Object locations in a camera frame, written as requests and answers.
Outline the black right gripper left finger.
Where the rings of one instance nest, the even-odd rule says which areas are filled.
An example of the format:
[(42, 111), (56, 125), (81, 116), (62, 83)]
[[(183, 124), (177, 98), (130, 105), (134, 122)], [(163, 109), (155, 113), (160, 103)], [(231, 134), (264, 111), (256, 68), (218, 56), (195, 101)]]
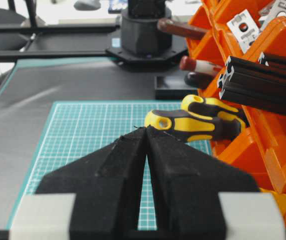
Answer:
[(36, 194), (75, 193), (72, 240), (124, 240), (138, 226), (146, 129), (43, 176)]

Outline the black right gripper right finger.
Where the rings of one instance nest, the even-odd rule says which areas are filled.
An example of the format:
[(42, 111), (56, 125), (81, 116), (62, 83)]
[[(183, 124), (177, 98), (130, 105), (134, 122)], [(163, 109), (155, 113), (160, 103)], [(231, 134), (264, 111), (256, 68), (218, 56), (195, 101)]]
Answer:
[(227, 226), (219, 192), (258, 192), (248, 173), (178, 141), (146, 129), (158, 218), (176, 240), (224, 240)]

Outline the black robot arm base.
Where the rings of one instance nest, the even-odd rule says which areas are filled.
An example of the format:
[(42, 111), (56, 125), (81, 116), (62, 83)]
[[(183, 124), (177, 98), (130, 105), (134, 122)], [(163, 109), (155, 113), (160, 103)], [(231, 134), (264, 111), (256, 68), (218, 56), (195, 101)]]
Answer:
[(185, 39), (157, 28), (171, 20), (164, 0), (129, 0), (121, 11), (120, 29), (110, 34), (106, 52), (127, 63), (162, 63), (187, 53)]

